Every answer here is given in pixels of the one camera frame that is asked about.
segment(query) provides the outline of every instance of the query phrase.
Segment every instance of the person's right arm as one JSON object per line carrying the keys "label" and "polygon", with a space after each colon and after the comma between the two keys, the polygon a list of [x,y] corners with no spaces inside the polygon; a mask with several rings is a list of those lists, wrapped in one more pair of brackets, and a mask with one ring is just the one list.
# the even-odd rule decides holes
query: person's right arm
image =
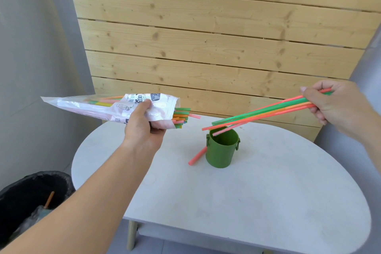
{"label": "person's right arm", "polygon": [[[332,95],[321,89],[332,88]],[[359,141],[381,173],[381,116],[372,108],[355,83],[323,80],[301,88],[303,96],[317,107],[311,108],[322,124],[330,122],[343,134]]]}

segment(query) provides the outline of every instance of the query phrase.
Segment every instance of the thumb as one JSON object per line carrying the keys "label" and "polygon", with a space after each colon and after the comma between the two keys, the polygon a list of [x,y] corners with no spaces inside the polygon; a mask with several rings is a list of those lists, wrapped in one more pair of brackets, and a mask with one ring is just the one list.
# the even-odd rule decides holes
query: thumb
{"label": "thumb", "polygon": [[308,99],[318,108],[323,108],[329,103],[329,97],[314,88],[301,87],[300,91],[302,92],[303,97]]}
{"label": "thumb", "polygon": [[147,109],[149,109],[151,106],[151,100],[148,98],[144,100],[144,102],[141,102],[135,109],[135,111],[132,113],[134,116],[144,116]]}

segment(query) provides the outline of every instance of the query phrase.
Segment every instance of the table lower shelf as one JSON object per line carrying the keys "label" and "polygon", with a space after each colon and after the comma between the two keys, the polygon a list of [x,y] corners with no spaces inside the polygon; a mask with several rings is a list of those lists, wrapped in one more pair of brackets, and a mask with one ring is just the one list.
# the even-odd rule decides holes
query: table lower shelf
{"label": "table lower shelf", "polygon": [[171,228],[152,223],[140,224],[138,227],[138,232],[143,236],[179,242],[211,250],[223,251],[231,254],[262,254],[265,251],[264,249],[247,244],[223,240],[217,237],[206,236],[192,231]]}

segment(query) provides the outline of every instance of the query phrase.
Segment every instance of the hand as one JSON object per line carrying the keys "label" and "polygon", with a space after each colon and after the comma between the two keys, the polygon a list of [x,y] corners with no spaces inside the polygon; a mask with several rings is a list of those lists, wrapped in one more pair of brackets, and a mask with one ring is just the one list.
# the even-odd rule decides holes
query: hand
{"label": "hand", "polygon": [[163,142],[165,130],[151,128],[145,112],[151,106],[151,101],[146,99],[141,102],[131,114],[128,124],[125,128],[124,142],[132,147],[135,156],[151,157],[160,149]]}
{"label": "hand", "polygon": [[[332,88],[331,96],[318,92],[327,88]],[[323,125],[330,122],[340,132],[358,141],[372,124],[378,121],[381,124],[381,117],[353,82],[323,80],[310,88],[302,87],[301,92],[317,106],[310,110]]]}

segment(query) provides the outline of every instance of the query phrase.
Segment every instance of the wooden wall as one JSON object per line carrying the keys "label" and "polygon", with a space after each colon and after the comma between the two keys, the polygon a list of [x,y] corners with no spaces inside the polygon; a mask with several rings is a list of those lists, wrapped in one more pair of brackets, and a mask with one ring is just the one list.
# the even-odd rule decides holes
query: wooden wall
{"label": "wooden wall", "polygon": [[[381,0],[74,0],[97,93],[163,92],[232,116],[347,79]],[[259,122],[314,140],[308,110]]]}

